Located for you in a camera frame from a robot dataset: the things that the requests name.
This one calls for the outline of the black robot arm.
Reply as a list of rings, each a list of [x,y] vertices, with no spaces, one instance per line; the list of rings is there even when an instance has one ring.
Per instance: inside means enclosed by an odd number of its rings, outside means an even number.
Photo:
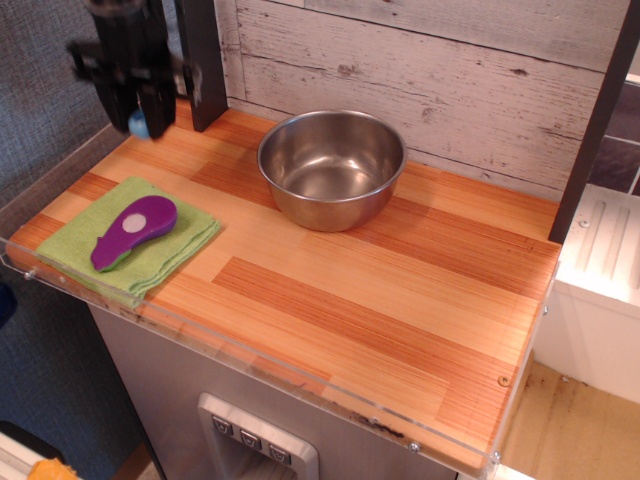
[[[87,1],[98,39],[71,41],[76,79],[91,83],[116,130],[156,140],[180,93],[201,100],[202,69],[173,55],[160,1]]]

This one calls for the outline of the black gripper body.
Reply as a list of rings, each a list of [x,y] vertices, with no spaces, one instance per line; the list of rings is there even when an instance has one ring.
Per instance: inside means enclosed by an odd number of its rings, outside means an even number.
[[[172,84],[200,99],[200,70],[173,55],[162,9],[91,9],[96,40],[72,40],[75,76],[94,85],[103,103],[135,103],[143,86]]]

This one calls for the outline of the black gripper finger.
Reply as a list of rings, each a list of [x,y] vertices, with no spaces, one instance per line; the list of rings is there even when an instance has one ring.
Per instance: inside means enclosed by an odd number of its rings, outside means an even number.
[[[128,133],[129,119],[138,109],[136,93],[128,89],[98,89],[97,93],[112,125]]]
[[[138,99],[150,138],[159,139],[175,121],[175,96],[139,94]]]

